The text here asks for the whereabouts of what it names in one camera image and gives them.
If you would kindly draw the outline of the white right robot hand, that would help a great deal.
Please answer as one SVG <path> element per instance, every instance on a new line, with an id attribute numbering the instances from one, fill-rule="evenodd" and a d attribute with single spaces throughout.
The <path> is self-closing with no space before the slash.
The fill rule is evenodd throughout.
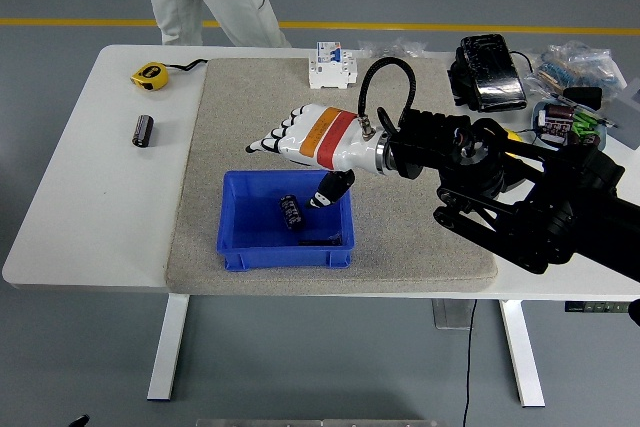
<path id="1" fill-rule="evenodd" d="M 318 104 L 293 110 L 246 151 L 274 153 L 296 164 L 326 170 L 307 201 L 309 208 L 336 203 L 355 182 L 357 169 L 381 175 L 391 171 L 381 127 L 366 125 L 352 112 Z"/>

